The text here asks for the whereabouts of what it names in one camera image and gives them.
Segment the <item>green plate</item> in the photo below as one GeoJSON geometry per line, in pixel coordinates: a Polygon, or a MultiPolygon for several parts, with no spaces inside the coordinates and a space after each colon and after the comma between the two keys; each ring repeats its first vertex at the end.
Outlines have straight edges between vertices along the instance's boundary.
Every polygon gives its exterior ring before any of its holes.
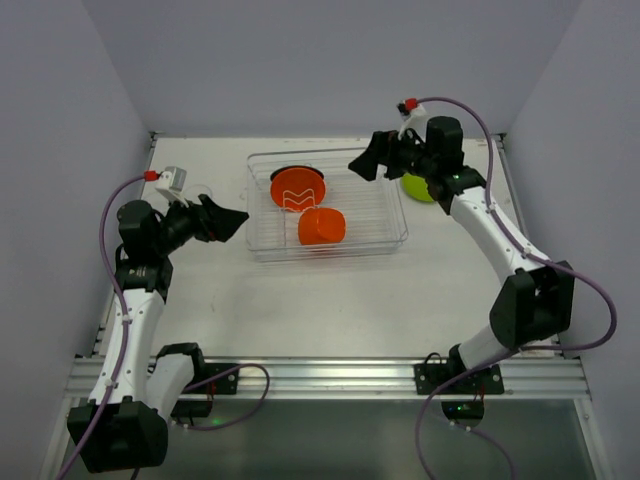
{"type": "Polygon", "coordinates": [[[401,186],[404,192],[412,199],[424,203],[434,203],[435,200],[428,192],[426,181],[418,176],[405,174],[401,178],[401,186]]]}

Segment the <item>orange plate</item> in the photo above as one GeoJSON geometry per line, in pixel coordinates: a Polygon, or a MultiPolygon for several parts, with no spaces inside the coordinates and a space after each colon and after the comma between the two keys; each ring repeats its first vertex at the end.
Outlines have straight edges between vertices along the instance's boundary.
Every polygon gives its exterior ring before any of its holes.
{"type": "Polygon", "coordinates": [[[302,212],[319,206],[326,196],[326,183],[316,174],[305,170],[289,170],[271,182],[270,195],[280,208],[302,212]]]}

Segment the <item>black plate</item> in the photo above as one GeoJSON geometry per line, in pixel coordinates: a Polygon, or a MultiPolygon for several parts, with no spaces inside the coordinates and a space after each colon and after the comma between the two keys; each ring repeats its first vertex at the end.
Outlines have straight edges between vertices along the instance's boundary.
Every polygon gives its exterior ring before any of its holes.
{"type": "Polygon", "coordinates": [[[310,172],[316,174],[317,176],[319,176],[323,180],[325,178],[325,175],[324,175],[323,172],[321,172],[320,170],[318,170],[317,168],[314,168],[312,166],[309,166],[309,165],[287,165],[287,166],[284,166],[282,168],[279,168],[279,169],[271,172],[270,177],[269,177],[270,181],[273,182],[277,176],[279,176],[280,174],[284,173],[285,171],[289,171],[289,170],[310,171],[310,172]]]}

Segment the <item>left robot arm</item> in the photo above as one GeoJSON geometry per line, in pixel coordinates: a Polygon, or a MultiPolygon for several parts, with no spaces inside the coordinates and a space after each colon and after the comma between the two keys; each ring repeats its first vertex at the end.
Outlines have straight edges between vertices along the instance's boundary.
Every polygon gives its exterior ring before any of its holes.
{"type": "Polygon", "coordinates": [[[185,387],[205,369],[195,343],[166,345],[149,365],[171,284],[171,254],[191,239],[226,242],[248,220],[206,194],[166,213],[144,200],[117,212],[114,326],[99,378],[84,406],[70,410],[69,434],[91,473],[156,467],[168,450],[168,423],[185,387]]]}

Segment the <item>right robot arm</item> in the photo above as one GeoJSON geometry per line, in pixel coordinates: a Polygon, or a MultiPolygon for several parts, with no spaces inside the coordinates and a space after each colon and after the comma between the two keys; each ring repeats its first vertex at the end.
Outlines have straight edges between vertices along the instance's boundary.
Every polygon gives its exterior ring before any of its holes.
{"type": "Polygon", "coordinates": [[[512,222],[495,220],[501,210],[487,180],[465,163],[457,119],[428,120],[424,136],[412,129],[376,131],[348,167],[366,181],[376,178],[379,167],[388,179],[404,174],[424,179],[429,195],[471,236],[501,283],[488,325],[450,349],[446,372],[434,377],[437,384],[569,328],[574,279],[568,263],[547,266],[547,257],[512,222]]]}

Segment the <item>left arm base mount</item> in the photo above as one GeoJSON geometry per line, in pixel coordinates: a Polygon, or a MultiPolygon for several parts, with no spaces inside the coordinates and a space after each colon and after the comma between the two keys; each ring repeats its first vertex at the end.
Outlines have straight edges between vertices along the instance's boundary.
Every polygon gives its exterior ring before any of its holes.
{"type": "Polygon", "coordinates": [[[176,402],[171,411],[171,420],[194,426],[196,420],[210,416],[217,396],[233,396],[237,393],[238,373],[231,369],[238,367],[237,363],[206,363],[196,374],[183,395],[176,402]]]}

